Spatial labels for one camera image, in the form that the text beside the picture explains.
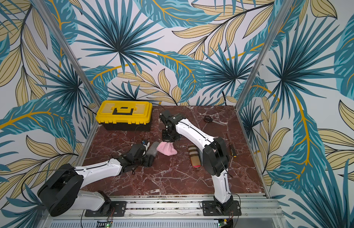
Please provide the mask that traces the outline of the pink microfibre cloth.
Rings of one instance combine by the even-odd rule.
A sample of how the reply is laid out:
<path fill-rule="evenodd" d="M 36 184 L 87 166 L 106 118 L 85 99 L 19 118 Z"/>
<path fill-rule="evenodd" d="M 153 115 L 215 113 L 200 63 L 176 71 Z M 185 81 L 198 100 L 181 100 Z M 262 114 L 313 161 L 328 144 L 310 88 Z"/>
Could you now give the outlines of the pink microfibre cloth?
<path fill-rule="evenodd" d="M 172 156 L 177 154 L 177 150 L 174 148 L 173 143 L 171 142 L 161 142 L 157 146 L 157 151 L 166 156 Z"/>

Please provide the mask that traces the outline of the tan round object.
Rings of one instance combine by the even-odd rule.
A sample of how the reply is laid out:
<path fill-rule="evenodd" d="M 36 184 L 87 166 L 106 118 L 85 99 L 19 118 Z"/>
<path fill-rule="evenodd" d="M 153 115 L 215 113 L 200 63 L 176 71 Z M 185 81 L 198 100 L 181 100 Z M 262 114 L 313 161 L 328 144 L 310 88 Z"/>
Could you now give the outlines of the tan round object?
<path fill-rule="evenodd" d="M 195 145 L 188 146 L 188 153 L 190 157 L 191 164 L 194 168 L 201 167 L 201 161 L 199 157 L 199 149 Z"/>

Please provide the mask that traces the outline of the grey fabric eyeglass case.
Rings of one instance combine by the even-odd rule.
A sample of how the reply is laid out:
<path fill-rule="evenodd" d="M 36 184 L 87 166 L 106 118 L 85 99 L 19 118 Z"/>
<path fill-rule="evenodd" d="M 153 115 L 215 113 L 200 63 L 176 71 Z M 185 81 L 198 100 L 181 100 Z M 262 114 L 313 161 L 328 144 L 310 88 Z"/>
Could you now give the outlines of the grey fabric eyeglass case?
<path fill-rule="evenodd" d="M 151 146 L 148 148 L 146 152 L 146 156 L 153 156 L 154 158 L 157 156 L 157 147 L 159 146 L 160 142 L 154 142 L 151 144 Z"/>

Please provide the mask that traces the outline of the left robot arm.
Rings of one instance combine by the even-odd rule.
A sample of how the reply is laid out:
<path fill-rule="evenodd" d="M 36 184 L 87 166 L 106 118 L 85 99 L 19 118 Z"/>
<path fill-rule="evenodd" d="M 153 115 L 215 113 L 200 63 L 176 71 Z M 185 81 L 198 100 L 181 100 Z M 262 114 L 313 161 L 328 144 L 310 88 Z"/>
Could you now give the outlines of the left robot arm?
<path fill-rule="evenodd" d="M 87 166 L 62 165 L 41 186 L 37 196 L 53 217 L 69 210 L 85 210 L 86 216 L 105 217 L 125 207 L 124 202 L 112 202 L 103 191 L 88 192 L 83 187 L 99 180 L 134 172 L 139 166 L 151 167 L 159 143 L 134 144 L 120 156 Z"/>

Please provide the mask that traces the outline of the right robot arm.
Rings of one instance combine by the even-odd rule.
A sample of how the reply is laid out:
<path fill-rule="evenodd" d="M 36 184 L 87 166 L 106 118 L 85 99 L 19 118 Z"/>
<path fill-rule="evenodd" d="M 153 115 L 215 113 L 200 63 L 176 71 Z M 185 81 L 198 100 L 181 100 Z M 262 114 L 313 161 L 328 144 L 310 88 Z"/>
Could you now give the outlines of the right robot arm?
<path fill-rule="evenodd" d="M 220 204 L 232 201 L 227 172 L 230 158 L 223 138 L 214 138 L 204 133 L 182 116 L 169 118 L 160 116 L 160 119 L 166 127 L 168 136 L 181 135 L 191 141 L 202 153 L 202 165 L 212 176 L 215 201 Z"/>

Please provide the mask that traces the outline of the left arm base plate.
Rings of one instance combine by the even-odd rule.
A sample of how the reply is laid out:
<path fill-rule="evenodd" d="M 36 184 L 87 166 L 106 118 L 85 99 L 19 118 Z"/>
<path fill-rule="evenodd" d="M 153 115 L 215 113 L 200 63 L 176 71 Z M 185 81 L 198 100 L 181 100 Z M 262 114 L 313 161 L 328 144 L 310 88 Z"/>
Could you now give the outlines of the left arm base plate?
<path fill-rule="evenodd" d="M 86 210 L 85 217 L 123 217 L 126 201 L 105 202 L 97 211 Z"/>

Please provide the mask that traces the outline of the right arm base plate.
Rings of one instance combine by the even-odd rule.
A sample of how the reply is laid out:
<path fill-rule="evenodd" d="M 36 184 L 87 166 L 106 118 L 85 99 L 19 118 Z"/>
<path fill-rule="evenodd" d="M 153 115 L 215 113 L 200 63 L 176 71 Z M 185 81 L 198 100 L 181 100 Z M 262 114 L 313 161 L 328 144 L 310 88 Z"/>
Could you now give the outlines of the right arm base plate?
<path fill-rule="evenodd" d="M 205 200 L 200 203 L 204 216 L 241 216 L 240 203 L 237 200 L 229 200 L 221 204 L 217 200 Z"/>

